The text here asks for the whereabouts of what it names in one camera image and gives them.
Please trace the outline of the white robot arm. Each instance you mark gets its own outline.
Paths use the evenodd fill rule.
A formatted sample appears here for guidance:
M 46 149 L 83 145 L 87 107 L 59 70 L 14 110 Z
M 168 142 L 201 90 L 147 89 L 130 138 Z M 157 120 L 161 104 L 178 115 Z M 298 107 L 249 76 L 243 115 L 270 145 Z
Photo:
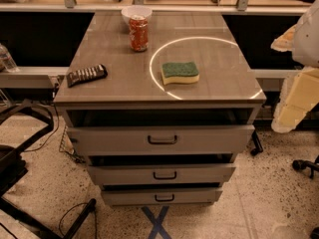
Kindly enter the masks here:
M 296 129 L 319 104 L 319 0 L 313 2 L 294 26 L 276 38 L 271 48 L 291 51 L 292 59 L 303 65 L 297 75 L 284 80 L 273 115 L 272 129 L 287 133 Z

